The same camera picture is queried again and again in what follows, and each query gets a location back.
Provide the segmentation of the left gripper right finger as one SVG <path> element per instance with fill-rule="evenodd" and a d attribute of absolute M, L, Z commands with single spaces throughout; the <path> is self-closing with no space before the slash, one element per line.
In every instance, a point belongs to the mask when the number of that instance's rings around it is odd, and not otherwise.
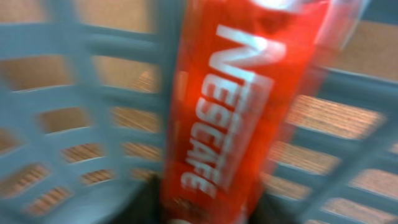
<path fill-rule="evenodd" d="M 298 220 L 269 194 L 263 194 L 259 199 L 253 213 L 248 218 L 248 223 L 299 224 Z"/>

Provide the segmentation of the red Nescafe stick sachet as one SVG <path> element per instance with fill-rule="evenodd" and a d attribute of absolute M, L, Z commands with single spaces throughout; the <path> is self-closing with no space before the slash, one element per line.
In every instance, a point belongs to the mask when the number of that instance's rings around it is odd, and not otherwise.
<path fill-rule="evenodd" d="M 316 93 L 366 1 L 206 0 L 185 11 L 161 203 L 164 223 L 245 223 L 268 156 Z"/>

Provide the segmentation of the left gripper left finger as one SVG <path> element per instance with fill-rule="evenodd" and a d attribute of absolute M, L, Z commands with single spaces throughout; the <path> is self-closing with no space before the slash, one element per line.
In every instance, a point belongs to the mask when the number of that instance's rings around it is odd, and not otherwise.
<path fill-rule="evenodd" d="M 160 177 L 153 175 L 108 224 L 161 224 Z"/>

